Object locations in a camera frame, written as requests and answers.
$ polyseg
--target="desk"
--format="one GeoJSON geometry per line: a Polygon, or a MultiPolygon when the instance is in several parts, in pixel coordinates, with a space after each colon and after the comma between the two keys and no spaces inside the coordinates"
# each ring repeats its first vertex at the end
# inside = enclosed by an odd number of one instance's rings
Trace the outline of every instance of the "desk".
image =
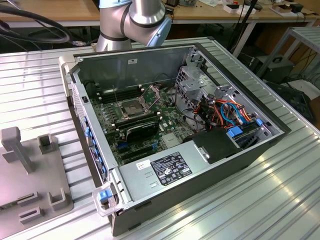
{"type": "MultiPolygon", "coordinates": [[[[19,0],[19,6],[26,11],[55,20],[63,26],[99,26],[100,13],[92,0],[19,0]]],[[[308,15],[306,18],[283,17],[269,9],[271,5],[262,5],[263,9],[249,17],[242,38],[233,55],[238,56],[257,23],[294,23],[308,22],[311,27],[319,18],[308,15]]],[[[12,28],[40,27],[28,18],[0,13],[0,19],[12,28]]],[[[239,15],[228,13],[221,5],[211,7],[200,1],[195,7],[177,6],[174,10],[174,24],[227,24],[237,23],[239,15]]]]}

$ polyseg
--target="wooden desk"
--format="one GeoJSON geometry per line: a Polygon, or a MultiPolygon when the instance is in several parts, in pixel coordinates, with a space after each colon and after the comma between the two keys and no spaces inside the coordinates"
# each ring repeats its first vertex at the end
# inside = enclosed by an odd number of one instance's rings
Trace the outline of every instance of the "wooden desk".
{"type": "MultiPolygon", "coordinates": [[[[252,14],[248,22],[258,21],[259,23],[288,23],[288,22],[311,22],[318,18],[312,14],[303,16],[283,17],[273,12],[271,5],[262,4],[263,9],[252,14]]],[[[174,9],[174,23],[175,24],[190,24],[190,23],[233,23],[238,21],[239,14],[228,13],[223,9],[222,5],[215,7],[209,6],[203,2],[198,1],[195,7],[177,6],[174,9]]]]}

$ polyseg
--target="power supply label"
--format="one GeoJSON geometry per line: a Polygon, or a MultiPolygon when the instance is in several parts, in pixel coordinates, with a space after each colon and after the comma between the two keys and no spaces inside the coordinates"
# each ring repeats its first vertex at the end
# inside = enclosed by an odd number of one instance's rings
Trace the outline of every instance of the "power supply label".
{"type": "Polygon", "coordinates": [[[151,166],[163,186],[172,184],[192,174],[188,164],[178,151],[169,156],[152,161],[151,166]]]}

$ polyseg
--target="blue latch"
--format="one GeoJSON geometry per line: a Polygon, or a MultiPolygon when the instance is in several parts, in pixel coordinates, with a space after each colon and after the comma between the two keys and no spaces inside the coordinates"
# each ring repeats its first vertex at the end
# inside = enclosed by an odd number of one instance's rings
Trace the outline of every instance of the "blue latch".
{"type": "Polygon", "coordinates": [[[240,129],[240,127],[238,126],[235,126],[235,127],[232,127],[232,128],[229,128],[229,131],[228,131],[228,134],[230,135],[230,137],[235,137],[239,134],[242,134],[243,131],[240,129]]]}
{"type": "Polygon", "coordinates": [[[101,202],[102,204],[105,203],[105,202],[107,202],[108,199],[112,197],[111,189],[108,188],[107,190],[104,190],[104,191],[99,192],[99,196],[100,196],[100,202],[101,202]]]}
{"type": "Polygon", "coordinates": [[[262,122],[262,120],[259,119],[259,118],[257,118],[257,119],[255,120],[255,122],[256,122],[256,124],[259,125],[259,127],[261,127],[261,125],[264,124],[264,123],[262,122]]]}
{"type": "Polygon", "coordinates": [[[89,129],[89,127],[87,126],[86,129],[85,129],[85,132],[84,132],[84,135],[85,135],[86,137],[88,137],[89,131],[90,131],[90,129],[89,129]]]}

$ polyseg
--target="cable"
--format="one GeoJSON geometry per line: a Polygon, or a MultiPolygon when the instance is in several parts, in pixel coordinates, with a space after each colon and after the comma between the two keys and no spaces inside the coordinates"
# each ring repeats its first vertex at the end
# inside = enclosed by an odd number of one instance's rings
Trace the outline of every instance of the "cable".
{"type": "Polygon", "coordinates": [[[6,36],[3,36],[0,34],[1,37],[3,37],[4,39],[8,40],[9,42],[17,45],[18,47],[22,48],[23,50],[25,50],[26,52],[28,52],[28,50],[26,48],[24,48],[23,46],[21,46],[20,44],[16,43],[15,41],[11,40],[10,38],[6,37],[6,36]]]}
{"type": "Polygon", "coordinates": [[[220,112],[221,112],[221,116],[223,117],[224,120],[226,120],[227,122],[231,123],[233,126],[236,125],[232,120],[226,118],[226,116],[224,114],[224,104],[221,105],[220,112]]]}
{"type": "MultiPolygon", "coordinates": [[[[238,25],[236,26],[235,32],[236,32],[236,34],[239,34],[239,36],[238,36],[239,39],[242,37],[243,31],[244,31],[244,29],[246,27],[246,22],[247,22],[247,20],[248,20],[248,18],[250,16],[254,6],[256,5],[257,1],[258,0],[252,0],[251,1],[250,7],[249,7],[248,11],[246,12],[246,14],[245,14],[240,26],[238,26],[238,25]]],[[[227,46],[227,50],[228,51],[231,51],[231,48],[233,47],[234,42],[235,42],[235,37],[231,36],[230,43],[227,46]]]]}
{"type": "Polygon", "coordinates": [[[236,114],[238,115],[238,117],[241,119],[242,122],[244,123],[247,123],[248,121],[246,120],[246,118],[244,116],[242,116],[242,114],[240,114],[238,108],[236,107],[236,105],[234,105],[233,103],[231,102],[225,102],[224,104],[222,104],[222,109],[223,109],[223,106],[227,104],[227,105],[230,105],[231,107],[233,107],[233,109],[235,110],[236,114]]]}
{"type": "Polygon", "coordinates": [[[204,126],[204,124],[203,124],[202,122],[200,122],[200,121],[198,121],[198,120],[195,120],[195,119],[193,119],[192,117],[189,117],[189,116],[183,114],[182,111],[180,111],[180,109],[179,109],[178,106],[177,106],[177,93],[178,93],[178,88],[176,87],[176,88],[175,88],[175,94],[174,94],[174,103],[175,103],[175,108],[176,108],[176,110],[177,110],[180,114],[182,114],[183,116],[185,116],[187,119],[191,119],[192,121],[195,121],[196,123],[201,124],[202,126],[204,126]]]}
{"type": "Polygon", "coordinates": [[[234,36],[234,34],[235,34],[235,31],[236,31],[236,29],[237,29],[237,27],[238,27],[238,24],[240,23],[240,19],[241,19],[242,13],[244,12],[244,8],[245,8],[245,2],[246,2],[246,0],[243,0],[241,13],[240,13],[238,22],[236,23],[235,28],[234,28],[234,30],[233,30],[233,32],[232,32],[232,34],[231,34],[231,37],[229,38],[229,41],[228,41],[228,44],[227,44],[227,49],[229,48],[230,41],[232,40],[232,38],[233,38],[233,36],[234,36]]]}
{"type": "MultiPolygon", "coordinates": [[[[216,99],[215,100],[216,103],[221,103],[221,104],[226,104],[226,103],[230,103],[230,104],[234,104],[234,105],[237,105],[237,106],[240,106],[242,107],[242,105],[240,103],[237,103],[235,101],[226,101],[226,100],[223,100],[223,99],[216,99]]],[[[246,110],[245,108],[243,107],[242,109],[240,109],[240,112],[242,113],[242,116],[244,117],[244,119],[247,121],[247,122],[250,122],[251,121],[251,117],[248,116],[248,114],[246,113],[246,110]]]]}
{"type": "Polygon", "coordinates": [[[309,62],[309,64],[304,68],[303,72],[306,71],[308,69],[308,67],[310,66],[310,64],[314,61],[314,59],[316,58],[317,54],[315,54],[312,58],[312,60],[309,62]]]}
{"type": "Polygon", "coordinates": [[[12,14],[16,16],[21,16],[29,19],[33,19],[35,21],[40,21],[41,23],[48,24],[59,31],[61,31],[64,36],[60,36],[60,38],[38,38],[38,37],[28,37],[28,36],[22,36],[14,31],[11,31],[10,29],[5,31],[4,29],[0,28],[0,34],[9,38],[19,39],[23,41],[29,41],[29,42],[36,42],[36,43],[45,43],[45,44],[62,44],[66,42],[70,42],[71,40],[71,33],[67,28],[62,26],[61,24],[57,23],[56,21],[53,21],[51,19],[48,19],[44,16],[16,9],[13,7],[7,7],[7,6],[0,6],[0,13],[4,14],[12,14]]]}
{"type": "MultiPolygon", "coordinates": [[[[306,57],[300,59],[300,60],[295,64],[295,67],[296,67],[299,63],[301,63],[303,60],[305,60],[305,59],[307,59],[307,58],[309,58],[309,57],[311,57],[311,56],[313,56],[313,55],[316,55],[316,54],[317,54],[317,53],[315,52],[315,53],[311,54],[310,56],[306,56],[306,57]]],[[[302,79],[302,78],[303,78],[303,76],[302,76],[300,73],[295,73],[295,74],[292,74],[292,75],[290,76],[290,74],[291,74],[291,72],[292,72],[293,70],[294,70],[294,68],[291,69],[291,71],[289,72],[287,78],[291,78],[293,75],[299,75],[299,76],[301,76],[299,79],[302,79]]]]}
{"type": "MultiPolygon", "coordinates": [[[[10,3],[12,6],[14,6],[16,9],[18,10],[23,10],[22,8],[20,8],[19,6],[17,6],[13,1],[11,0],[6,0],[8,3],[10,3]]],[[[51,32],[53,35],[61,38],[61,36],[59,34],[54,33],[53,31],[51,31],[46,25],[44,25],[42,22],[34,19],[35,22],[37,22],[38,24],[40,24],[42,27],[44,27],[47,31],[51,32]]]]}
{"type": "Polygon", "coordinates": [[[34,43],[33,41],[28,41],[28,42],[32,43],[38,50],[40,50],[40,51],[42,50],[41,47],[39,47],[39,45],[37,45],[37,44],[34,43]]]}
{"type": "Polygon", "coordinates": [[[299,74],[301,74],[305,70],[305,68],[308,67],[307,65],[308,65],[310,55],[311,55],[311,51],[312,51],[312,49],[310,48],[309,56],[307,57],[306,63],[304,65],[304,67],[302,68],[302,70],[299,72],[299,74]]]}

